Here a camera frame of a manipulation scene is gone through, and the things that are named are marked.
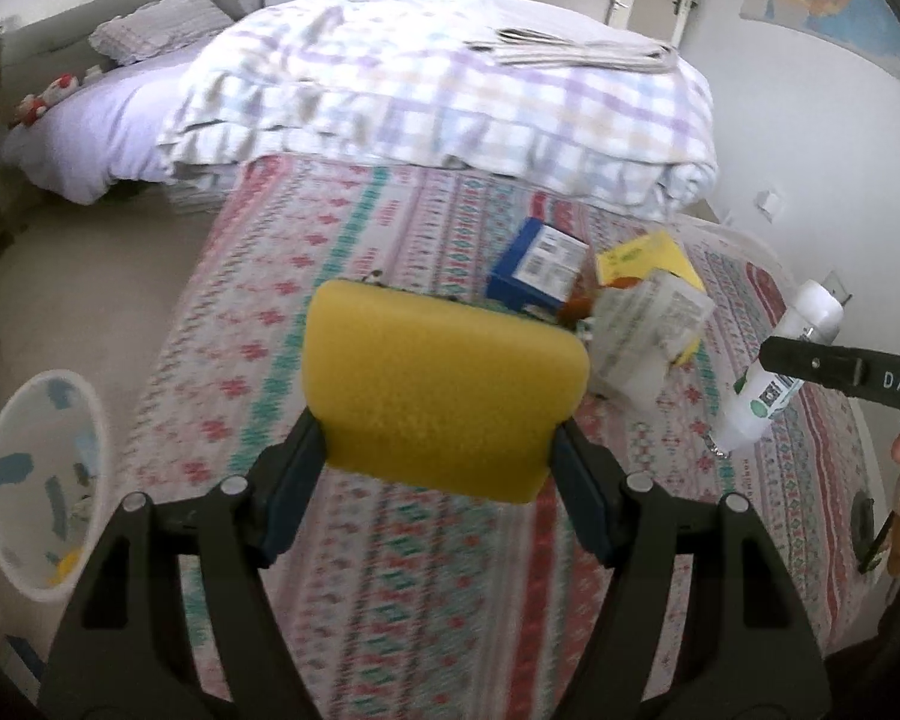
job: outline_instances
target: silver screw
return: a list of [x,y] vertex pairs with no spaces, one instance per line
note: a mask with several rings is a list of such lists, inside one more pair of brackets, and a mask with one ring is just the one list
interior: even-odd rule
[[626,477],[626,486],[635,493],[649,493],[653,489],[653,479],[644,471],[637,471]]
[[749,501],[743,495],[730,493],[730,495],[727,495],[727,509],[737,514],[744,514],[749,509]]
[[247,482],[245,477],[234,475],[226,477],[226,479],[220,483],[220,490],[224,495],[239,495],[249,486],[250,482]]
[[139,512],[146,506],[146,495],[144,493],[130,493],[124,498],[122,507],[125,512]]

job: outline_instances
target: trash can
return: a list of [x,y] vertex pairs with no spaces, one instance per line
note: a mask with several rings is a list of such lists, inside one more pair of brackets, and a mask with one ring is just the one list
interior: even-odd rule
[[0,412],[0,567],[26,597],[65,600],[106,525],[106,414],[82,376],[51,370]]

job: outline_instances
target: power outlet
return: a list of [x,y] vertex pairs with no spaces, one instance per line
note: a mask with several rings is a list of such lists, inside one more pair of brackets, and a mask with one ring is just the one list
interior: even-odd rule
[[840,280],[840,276],[837,276],[837,271],[831,271],[830,274],[823,279],[821,285],[823,285],[823,288],[833,295],[842,306],[850,303],[850,298],[853,298],[850,291],[845,288],[844,282]]

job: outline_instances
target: folded cloth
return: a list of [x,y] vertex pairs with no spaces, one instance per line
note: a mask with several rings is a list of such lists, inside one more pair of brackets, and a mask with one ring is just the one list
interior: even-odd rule
[[655,40],[601,40],[577,43],[535,29],[495,30],[496,41],[467,41],[473,50],[490,52],[498,65],[533,67],[599,67],[632,73],[670,73],[677,50]]

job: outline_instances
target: yellow sponge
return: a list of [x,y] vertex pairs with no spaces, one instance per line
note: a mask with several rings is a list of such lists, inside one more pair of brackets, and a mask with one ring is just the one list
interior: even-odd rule
[[314,294],[302,365],[329,464],[509,503],[539,493],[589,370],[557,327],[348,281]]

